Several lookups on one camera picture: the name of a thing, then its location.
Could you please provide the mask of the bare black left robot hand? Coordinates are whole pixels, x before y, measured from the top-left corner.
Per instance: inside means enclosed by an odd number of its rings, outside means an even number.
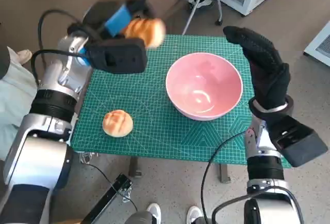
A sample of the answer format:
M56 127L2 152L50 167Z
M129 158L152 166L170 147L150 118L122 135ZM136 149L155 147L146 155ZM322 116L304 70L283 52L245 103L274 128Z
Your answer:
M103 39L113 38L138 15L155 17L147 0L101 0L89 8L82 23L99 32Z

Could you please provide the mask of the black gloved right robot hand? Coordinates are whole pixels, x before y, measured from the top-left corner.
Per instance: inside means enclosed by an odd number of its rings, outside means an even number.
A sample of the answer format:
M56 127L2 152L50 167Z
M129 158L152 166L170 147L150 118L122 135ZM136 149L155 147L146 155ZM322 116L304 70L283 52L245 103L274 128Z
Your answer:
M282 61L274 44L248 28L226 26L223 32L228 42L242 47L256 101L266 110L284 105L291 76L289 64Z

